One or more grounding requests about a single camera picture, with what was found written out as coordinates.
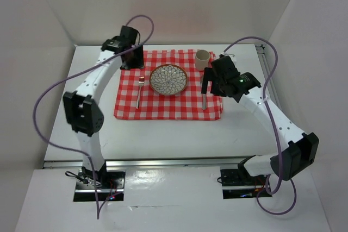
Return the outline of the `silver fork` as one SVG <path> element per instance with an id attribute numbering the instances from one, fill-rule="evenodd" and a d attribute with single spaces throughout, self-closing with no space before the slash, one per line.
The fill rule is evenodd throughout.
<path id="1" fill-rule="evenodd" d="M 145 77 L 144 76 L 140 76 L 138 84 L 139 84 L 139 88 L 138 88 L 138 94 L 137 94 L 137 100 L 136 100 L 136 108 L 138 109 L 140 106 L 140 97 L 141 97 L 141 89 L 144 86 L 145 83 Z"/>

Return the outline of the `brown paper cup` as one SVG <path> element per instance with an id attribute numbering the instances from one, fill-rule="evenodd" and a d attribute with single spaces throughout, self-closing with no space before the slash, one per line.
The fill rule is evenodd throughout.
<path id="1" fill-rule="evenodd" d="M 198 71 L 203 71 L 206 67 L 209 66 L 210 53 L 206 50 L 198 50 L 195 53 L 195 68 Z"/>

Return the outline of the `silver table knife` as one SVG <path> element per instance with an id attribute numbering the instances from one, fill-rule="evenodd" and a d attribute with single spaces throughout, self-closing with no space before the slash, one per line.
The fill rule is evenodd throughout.
<path id="1" fill-rule="evenodd" d="M 206 89 L 204 87 L 204 75 L 201 75 L 200 84 L 201 84 L 201 96 L 202 96 L 202 110 L 206 110 L 207 109 L 207 95 L 204 92 L 204 90 Z"/>

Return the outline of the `patterned plate brown rim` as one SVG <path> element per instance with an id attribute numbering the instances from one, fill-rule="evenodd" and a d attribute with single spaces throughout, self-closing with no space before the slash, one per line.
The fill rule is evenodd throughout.
<path id="1" fill-rule="evenodd" d="M 150 87 L 160 95 L 172 96 L 182 92 L 188 84 L 188 75 L 180 66 L 157 66 L 149 77 Z"/>

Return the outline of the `red white checkered cloth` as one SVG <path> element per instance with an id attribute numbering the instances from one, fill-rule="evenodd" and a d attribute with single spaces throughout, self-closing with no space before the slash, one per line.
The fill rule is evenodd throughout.
<path id="1" fill-rule="evenodd" d="M 214 121 L 221 118 L 222 98 L 207 94 L 207 109 L 202 110 L 200 80 L 202 72 L 195 68 L 195 49 L 144 51 L 143 70 L 122 70 L 116 96 L 114 116 L 118 120 L 194 120 Z M 160 65 L 174 64 L 188 75 L 188 85 L 179 94 L 163 96 L 149 84 L 150 73 Z M 140 76 L 145 77 L 140 106 L 136 108 Z"/>

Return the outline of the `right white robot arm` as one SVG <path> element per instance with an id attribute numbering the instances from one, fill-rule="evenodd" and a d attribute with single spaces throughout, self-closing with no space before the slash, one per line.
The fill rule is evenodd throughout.
<path id="1" fill-rule="evenodd" d="M 229 56 L 221 55 L 205 68 L 201 92 L 233 98 L 276 140 L 276 154 L 254 155 L 239 163 L 241 183 L 250 184 L 256 176 L 272 174 L 288 181 L 314 162 L 319 138 L 294 125 L 269 99 L 257 78 L 249 72 L 240 73 Z"/>

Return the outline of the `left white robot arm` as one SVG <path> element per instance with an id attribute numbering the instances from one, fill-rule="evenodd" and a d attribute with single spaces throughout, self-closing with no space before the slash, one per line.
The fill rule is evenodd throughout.
<path id="1" fill-rule="evenodd" d="M 96 61 L 97 69 L 92 70 L 85 80 L 73 92 L 66 91 L 63 104 L 67 123 L 76 133 L 83 155 L 82 174 L 95 188 L 107 183 L 107 167 L 101 152 L 100 130 L 104 123 L 104 114 L 99 107 L 101 95 L 114 73 L 119 70 L 144 68 L 143 47 L 119 54 L 140 42 L 138 30 L 122 26 L 120 35 L 107 39 L 101 47 Z"/>

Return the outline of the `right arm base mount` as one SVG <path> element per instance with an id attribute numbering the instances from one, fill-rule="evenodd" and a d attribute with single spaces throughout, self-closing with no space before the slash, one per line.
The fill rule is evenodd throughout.
<path id="1" fill-rule="evenodd" d="M 222 186 L 223 199 L 242 199 L 272 197 L 265 190 L 266 176 L 249 177 L 242 179 L 236 169 L 221 169 L 216 179 Z"/>

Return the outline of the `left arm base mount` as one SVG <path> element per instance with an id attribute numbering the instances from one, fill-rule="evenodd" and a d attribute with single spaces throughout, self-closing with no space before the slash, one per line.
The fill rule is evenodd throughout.
<path id="1" fill-rule="evenodd" d="M 65 175 L 76 180 L 74 202 L 95 201 L 95 188 L 97 189 L 100 202 L 106 199 L 111 202 L 123 201 L 124 199 L 125 171 L 111 171 L 107 174 L 106 180 L 96 181 L 95 183 L 92 176 L 85 176 L 82 171 L 79 171 L 77 174 L 66 171 Z"/>

